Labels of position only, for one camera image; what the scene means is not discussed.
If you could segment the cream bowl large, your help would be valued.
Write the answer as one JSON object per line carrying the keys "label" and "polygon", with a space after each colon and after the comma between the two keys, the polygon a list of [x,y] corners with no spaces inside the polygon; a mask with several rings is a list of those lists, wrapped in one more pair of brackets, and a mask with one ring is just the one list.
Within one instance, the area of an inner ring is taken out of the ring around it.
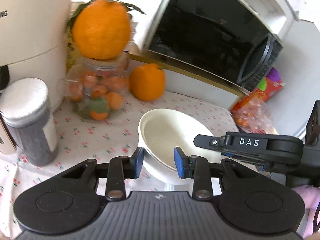
{"label": "cream bowl large", "polygon": [[145,149],[144,168],[166,184],[188,184],[191,180],[181,180],[176,170],[176,147],[180,147],[187,156],[205,157],[210,163],[221,161],[221,153],[194,145],[194,138],[199,134],[213,135],[202,123],[182,112],[164,108],[146,112],[138,125],[138,146]]}

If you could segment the white kitchen appliance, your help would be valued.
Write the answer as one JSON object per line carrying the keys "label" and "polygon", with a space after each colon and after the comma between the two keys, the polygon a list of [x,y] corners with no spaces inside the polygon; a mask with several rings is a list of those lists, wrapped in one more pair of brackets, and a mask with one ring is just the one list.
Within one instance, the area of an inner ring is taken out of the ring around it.
{"label": "white kitchen appliance", "polygon": [[37,77],[57,109],[63,101],[70,10],[71,0],[0,0],[1,89]]}

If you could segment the plastic bag of oranges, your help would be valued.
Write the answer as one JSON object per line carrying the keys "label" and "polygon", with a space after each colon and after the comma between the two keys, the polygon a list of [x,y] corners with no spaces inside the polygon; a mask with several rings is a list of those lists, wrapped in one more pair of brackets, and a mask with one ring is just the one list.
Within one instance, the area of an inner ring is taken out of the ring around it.
{"label": "plastic bag of oranges", "polygon": [[257,97],[245,97],[230,110],[233,120],[244,132],[276,134],[266,103]]}

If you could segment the colourful snack box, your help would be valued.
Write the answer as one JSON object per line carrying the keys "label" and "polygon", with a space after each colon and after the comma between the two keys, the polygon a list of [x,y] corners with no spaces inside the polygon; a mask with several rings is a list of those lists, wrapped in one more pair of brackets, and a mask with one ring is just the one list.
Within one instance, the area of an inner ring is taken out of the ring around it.
{"label": "colourful snack box", "polygon": [[275,94],[284,87],[279,72],[275,68],[271,68],[266,77],[262,78],[252,93],[244,95],[241,99],[229,109],[231,112],[238,111],[247,105],[253,98],[259,98],[263,102],[267,102]]}

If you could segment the glass jar of kumquats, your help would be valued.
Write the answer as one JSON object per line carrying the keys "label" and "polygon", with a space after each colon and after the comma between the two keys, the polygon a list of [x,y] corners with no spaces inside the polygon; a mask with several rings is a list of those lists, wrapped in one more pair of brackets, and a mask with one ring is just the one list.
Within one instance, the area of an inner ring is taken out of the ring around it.
{"label": "glass jar of kumquats", "polygon": [[127,53],[108,60],[80,57],[61,82],[73,113],[88,121],[105,121],[123,109],[129,93]]}

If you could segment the white board under microwave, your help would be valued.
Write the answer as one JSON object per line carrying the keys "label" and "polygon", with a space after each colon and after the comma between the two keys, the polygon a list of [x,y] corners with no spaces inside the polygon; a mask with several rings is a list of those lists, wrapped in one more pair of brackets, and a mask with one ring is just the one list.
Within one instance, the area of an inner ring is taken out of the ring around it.
{"label": "white board under microwave", "polygon": [[164,69],[166,90],[229,109],[244,93],[240,87],[197,67],[147,50],[129,52],[129,69],[156,63]]}

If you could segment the orange on tablecloth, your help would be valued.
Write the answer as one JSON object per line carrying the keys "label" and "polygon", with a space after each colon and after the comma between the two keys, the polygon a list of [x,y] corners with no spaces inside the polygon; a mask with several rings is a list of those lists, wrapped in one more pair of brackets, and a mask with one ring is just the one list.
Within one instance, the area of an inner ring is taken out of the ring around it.
{"label": "orange on tablecloth", "polygon": [[156,63],[136,67],[129,75],[130,92],[142,101],[159,99],[165,90],[165,72]]}

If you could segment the grey canister with white lid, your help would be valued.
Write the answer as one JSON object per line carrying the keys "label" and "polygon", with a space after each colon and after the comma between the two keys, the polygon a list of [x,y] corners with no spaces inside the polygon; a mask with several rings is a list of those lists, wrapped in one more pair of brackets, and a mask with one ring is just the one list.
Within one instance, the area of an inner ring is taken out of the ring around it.
{"label": "grey canister with white lid", "polygon": [[10,84],[1,94],[1,116],[29,163],[42,167],[56,158],[58,137],[43,80],[25,77]]}

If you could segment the black microwave oven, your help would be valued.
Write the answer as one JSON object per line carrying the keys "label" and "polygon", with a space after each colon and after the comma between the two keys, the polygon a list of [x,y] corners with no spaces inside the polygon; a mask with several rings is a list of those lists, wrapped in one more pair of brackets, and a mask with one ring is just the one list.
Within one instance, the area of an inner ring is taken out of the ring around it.
{"label": "black microwave oven", "polygon": [[162,0],[143,47],[249,92],[268,74],[283,48],[240,0]]}

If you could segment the orange with leaves on jar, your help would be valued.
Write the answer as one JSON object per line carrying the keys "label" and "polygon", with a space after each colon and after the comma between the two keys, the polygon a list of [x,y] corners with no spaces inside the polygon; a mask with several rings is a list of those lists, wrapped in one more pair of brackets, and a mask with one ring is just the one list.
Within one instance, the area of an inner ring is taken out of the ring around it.
{"label": "orange with leaves on jar", "polygon": [[130,41],[132,10],[145,14],[136,5],[120,0],[80,4],[67,23],[80,54],[94,60],[119,56]]}

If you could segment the stack of white cups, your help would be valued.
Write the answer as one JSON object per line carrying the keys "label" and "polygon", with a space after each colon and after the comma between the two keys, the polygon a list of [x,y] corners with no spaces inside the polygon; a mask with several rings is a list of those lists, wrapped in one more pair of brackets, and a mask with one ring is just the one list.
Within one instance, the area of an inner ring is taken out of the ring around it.
{"label": "stack of white cups", "polygon": [[136,34],[136,27],[138,25],[138,22],[135,21],[130,21],[130,28],[131,28],[131,33],[130,33],[130,40],[132,41],[134,38],[134,35]]}

